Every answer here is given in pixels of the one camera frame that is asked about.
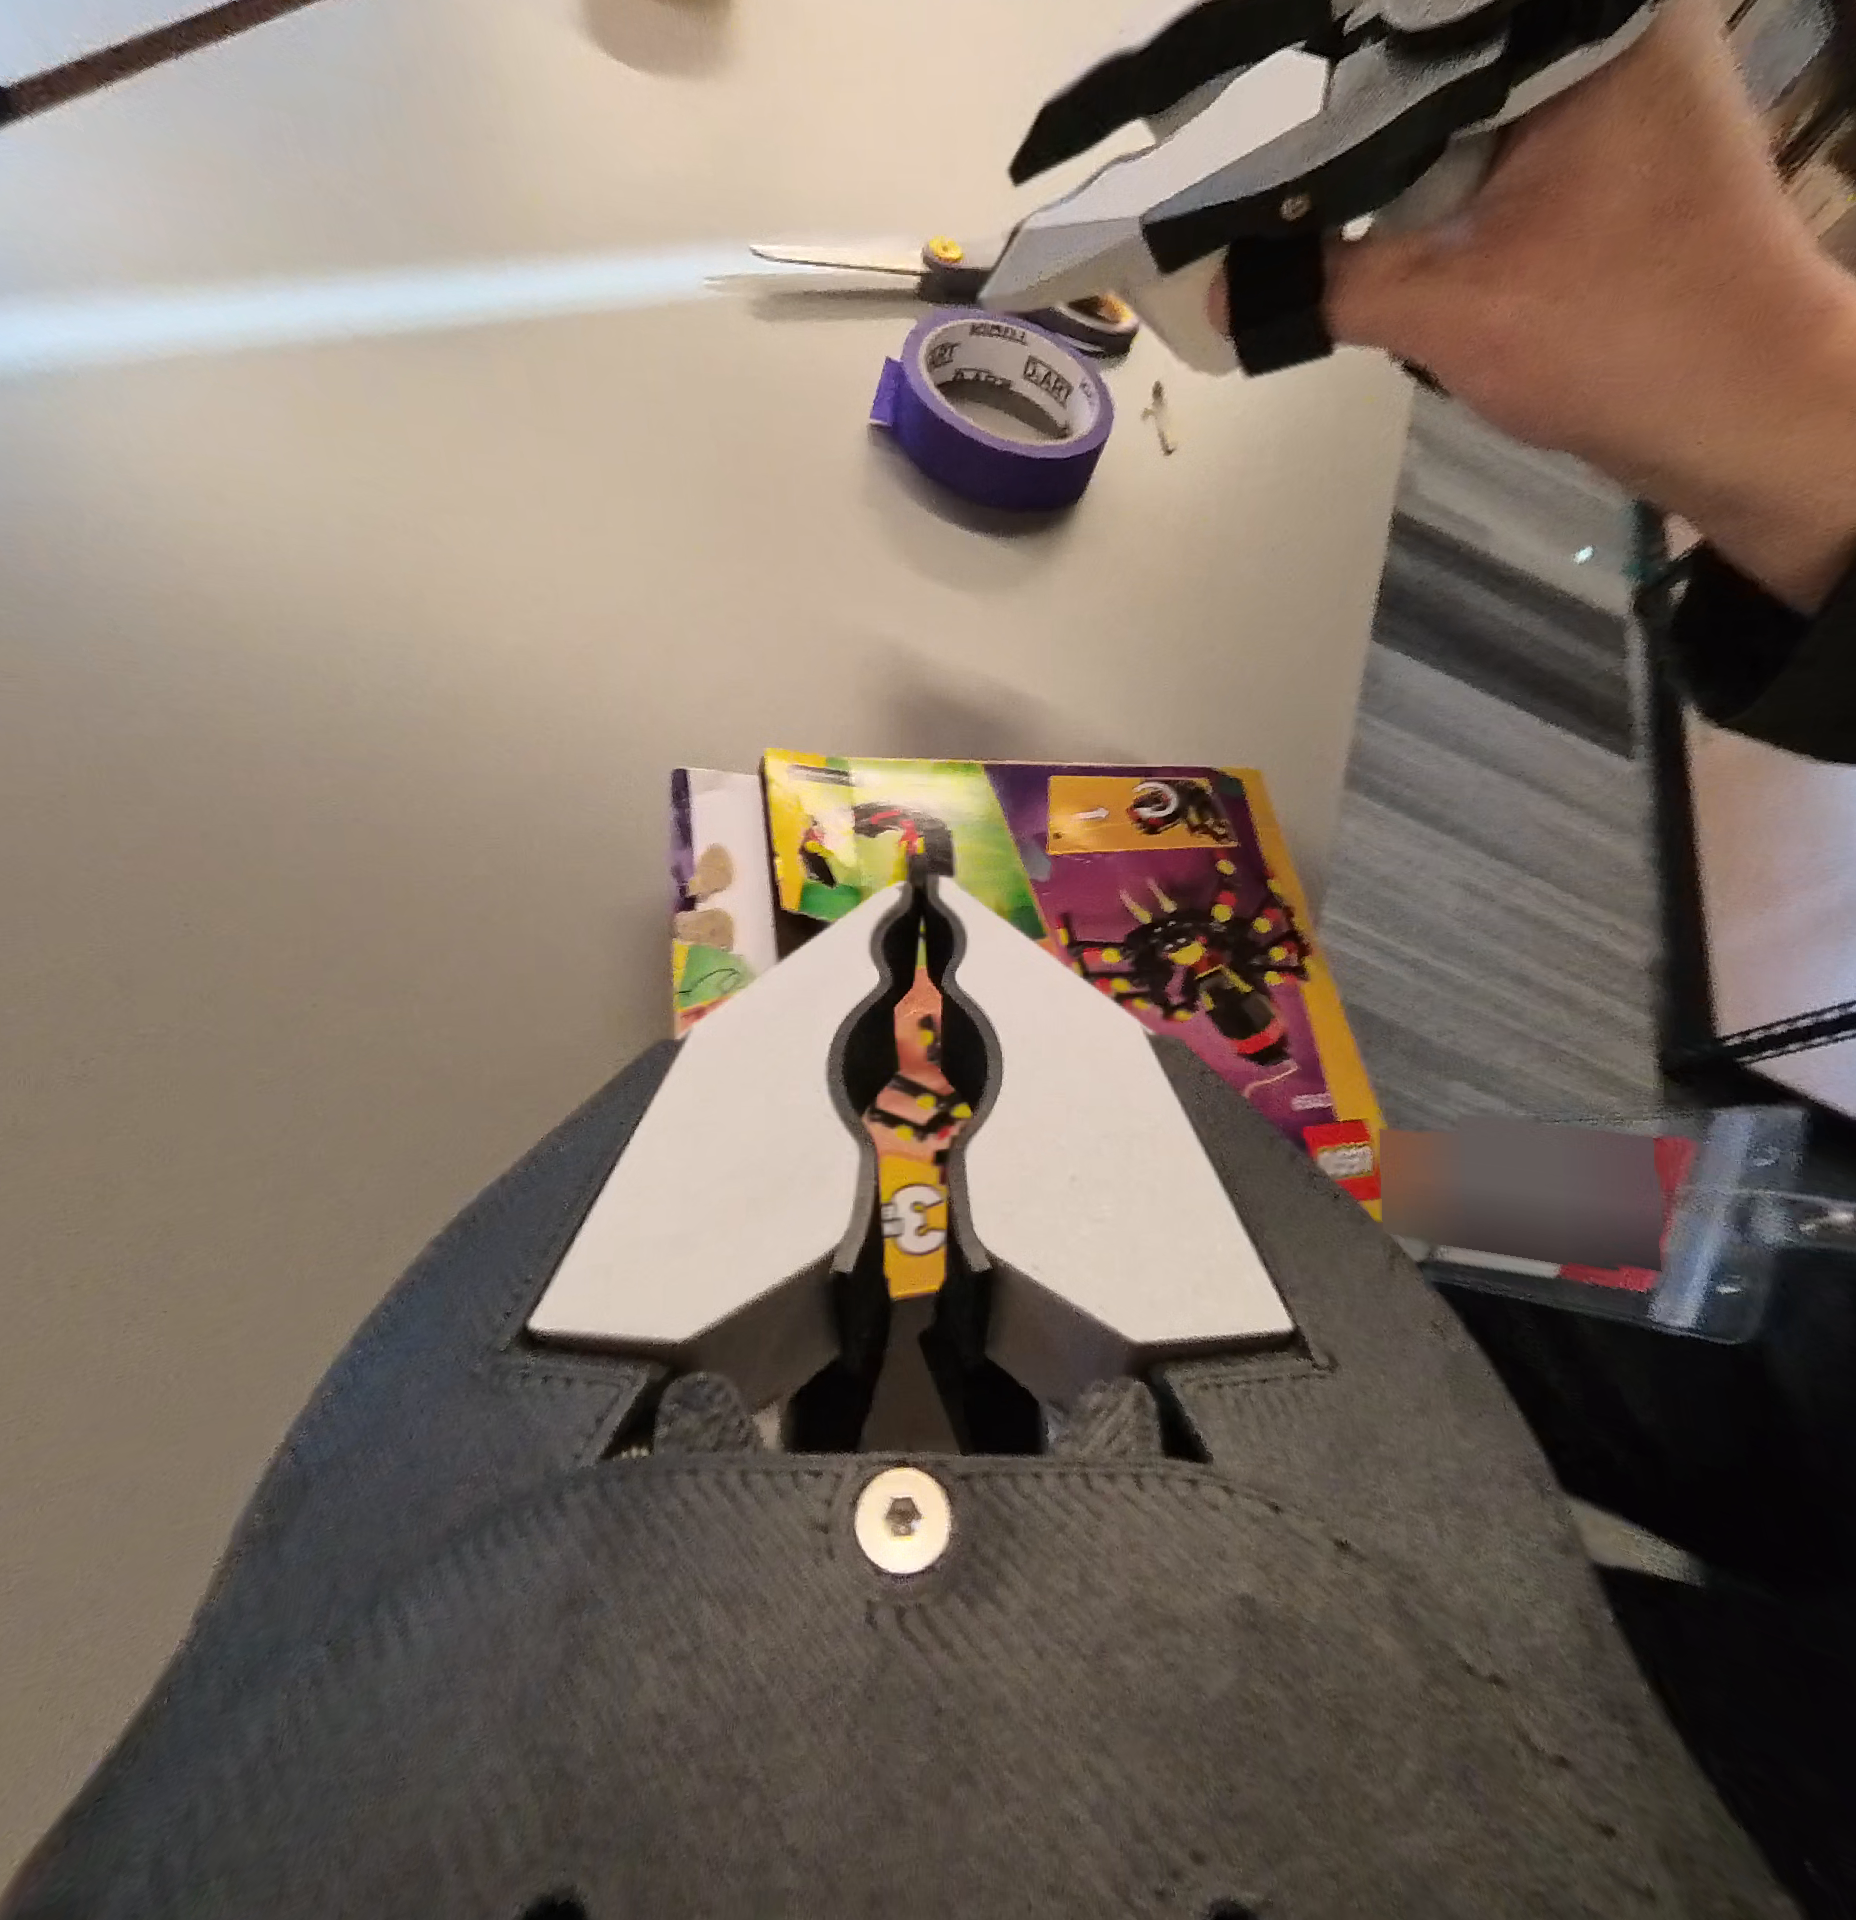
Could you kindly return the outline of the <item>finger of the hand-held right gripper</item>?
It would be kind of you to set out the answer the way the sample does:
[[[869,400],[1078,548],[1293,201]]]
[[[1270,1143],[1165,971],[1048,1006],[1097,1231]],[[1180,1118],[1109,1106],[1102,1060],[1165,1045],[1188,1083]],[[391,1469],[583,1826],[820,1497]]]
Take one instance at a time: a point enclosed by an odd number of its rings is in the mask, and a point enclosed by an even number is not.
[[[1009,227],[980,305],[1060,305],[1087,292],[1172,305],[1154,285],[1180,285],[1194,265],[1223,254],[1228,238],[1168,238],[1168,201],[1277,142],[1323,102],[1323,62],[1255,62],[1194,85],[1146,116],[1142,146],[1104,160]]]
[[[1200,87],[1226,87],[1275,52],[1298,46],[1336,52],[1343,14],[1347,2],[1158,2],[1142,29],[1109,44],[1036,110],[1007,175],[1017,185],[1036,179],[1126,121],[1191,110]],[[1247,146],[1241,132],[1226,132],[1196,177],[1379,185],[1380,136],[1371,132],[1353,136],[1336,121],[1313,121]]]

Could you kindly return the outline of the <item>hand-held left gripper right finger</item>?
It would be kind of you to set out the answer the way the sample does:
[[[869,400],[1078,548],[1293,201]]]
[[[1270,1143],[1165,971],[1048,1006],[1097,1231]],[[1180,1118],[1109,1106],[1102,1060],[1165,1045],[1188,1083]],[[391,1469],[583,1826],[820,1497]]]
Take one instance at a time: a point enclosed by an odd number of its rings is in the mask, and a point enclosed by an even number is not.
[[[916,1307],[916,1439],[1038,1451],[1102,1380],[1258,1354],[1293,1314],[1132,1015],[949,874],[916,874],[941,1071],[968,1110],[944,1159],[949,1268]]]

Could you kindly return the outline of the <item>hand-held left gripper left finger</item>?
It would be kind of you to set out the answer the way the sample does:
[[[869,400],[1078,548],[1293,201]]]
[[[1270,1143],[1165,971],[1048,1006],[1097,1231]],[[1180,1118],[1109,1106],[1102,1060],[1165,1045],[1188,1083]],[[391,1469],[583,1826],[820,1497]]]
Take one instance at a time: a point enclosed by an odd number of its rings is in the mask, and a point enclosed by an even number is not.
[[[672,1045],[532,1342],[713,1374],[798,1448],[867,1448],[893,1335],[867,1110],[924,919],[924,879],[882,889]]]

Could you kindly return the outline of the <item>grey scissors yellow pivot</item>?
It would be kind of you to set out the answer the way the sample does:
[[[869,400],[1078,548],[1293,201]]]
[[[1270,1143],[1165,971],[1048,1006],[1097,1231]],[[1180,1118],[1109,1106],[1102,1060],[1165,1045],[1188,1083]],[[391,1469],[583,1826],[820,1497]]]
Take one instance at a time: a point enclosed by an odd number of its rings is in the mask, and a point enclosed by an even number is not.
[[[736,269],[710,277],[720,289],[765,299],[856,299],[980,309],[982,285],[1005,250],[949,233],[919,242],[751,242]],[[1112,292],[1067,301],[986,309],[986,318],[1040,328],[1090,358],[1115,360],[1132,353],[1142,321]]]

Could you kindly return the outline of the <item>purple tape roll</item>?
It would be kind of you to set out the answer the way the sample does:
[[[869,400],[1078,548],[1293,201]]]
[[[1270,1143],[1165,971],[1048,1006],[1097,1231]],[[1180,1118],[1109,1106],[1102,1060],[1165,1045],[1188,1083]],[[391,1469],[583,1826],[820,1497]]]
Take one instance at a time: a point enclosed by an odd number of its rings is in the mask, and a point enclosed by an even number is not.
[[[1040,427],[1007,440],[958,400],[1007,402]],[[933,484],[1007,515],[1074,508],[1107,447],[1104,378],[1062,335],[972,305],[937,305],[877,374],[867,424]]]

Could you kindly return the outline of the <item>yellow spider-print toy box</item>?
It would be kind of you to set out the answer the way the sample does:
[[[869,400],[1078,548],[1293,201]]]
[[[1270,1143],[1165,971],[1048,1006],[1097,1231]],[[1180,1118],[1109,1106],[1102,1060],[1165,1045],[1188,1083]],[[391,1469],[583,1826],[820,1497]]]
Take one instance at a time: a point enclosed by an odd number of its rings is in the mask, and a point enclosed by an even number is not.
[[[756,773],[677,767],[672,1031],[914,858],[1191,1048],[1380,1215],[1380,1106],[1255,769],[791,752]]]

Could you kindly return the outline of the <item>person's right forearm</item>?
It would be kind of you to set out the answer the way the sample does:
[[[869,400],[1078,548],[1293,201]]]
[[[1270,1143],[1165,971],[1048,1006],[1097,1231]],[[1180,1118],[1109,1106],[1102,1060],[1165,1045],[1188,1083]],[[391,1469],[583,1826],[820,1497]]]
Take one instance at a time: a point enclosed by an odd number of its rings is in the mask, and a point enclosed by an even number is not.
[[[1818,612],[1790,612],[1711,548],[1690,556],[1664,656],[1719,728],[1856,767],[1856,556]]]

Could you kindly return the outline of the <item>person's right hand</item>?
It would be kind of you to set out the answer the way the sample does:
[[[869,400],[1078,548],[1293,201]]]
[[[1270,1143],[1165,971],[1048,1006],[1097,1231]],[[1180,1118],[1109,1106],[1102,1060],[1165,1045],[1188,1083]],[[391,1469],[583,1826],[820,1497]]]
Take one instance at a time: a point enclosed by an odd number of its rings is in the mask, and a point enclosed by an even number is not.
[[[1716,2],[1661,2],[1447,220],[1329,247],[1326,329],[1683,518],[1790,612],[1856,558],[1856,277],[1790,210]]]

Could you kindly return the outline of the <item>person's dark jacket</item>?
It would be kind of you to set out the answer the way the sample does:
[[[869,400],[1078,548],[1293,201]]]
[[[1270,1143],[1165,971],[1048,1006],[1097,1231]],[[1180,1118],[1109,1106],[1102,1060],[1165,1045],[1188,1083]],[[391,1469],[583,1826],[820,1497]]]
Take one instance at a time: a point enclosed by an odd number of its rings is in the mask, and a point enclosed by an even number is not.
[[[1856,1263],[1745,1342],[1442,1285],[1570,1497],[1702,1564],[1603,1572],[1683,1744],[1807,1917],[1856,1917]]]

